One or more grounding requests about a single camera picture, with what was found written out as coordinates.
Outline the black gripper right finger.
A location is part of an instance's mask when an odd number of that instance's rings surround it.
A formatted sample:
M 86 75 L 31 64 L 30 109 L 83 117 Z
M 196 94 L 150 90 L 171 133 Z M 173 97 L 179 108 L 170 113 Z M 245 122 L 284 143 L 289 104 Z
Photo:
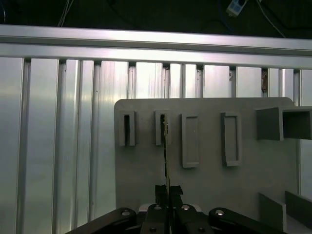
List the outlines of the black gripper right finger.
M 182 201 L 180 186 L 169 188 L 175 234 L 283 234 L 284 232 L 226 208 L 208 214 Z

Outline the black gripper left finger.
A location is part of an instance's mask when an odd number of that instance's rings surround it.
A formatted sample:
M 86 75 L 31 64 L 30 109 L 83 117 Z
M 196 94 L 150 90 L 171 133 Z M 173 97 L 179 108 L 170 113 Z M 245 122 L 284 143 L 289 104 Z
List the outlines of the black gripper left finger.
M 168 197 L 165 185 L 155 186 L 156 202 L 136 213 L 118 208 L 83 224 L 69 234 L 166 234 L 168 228 Z

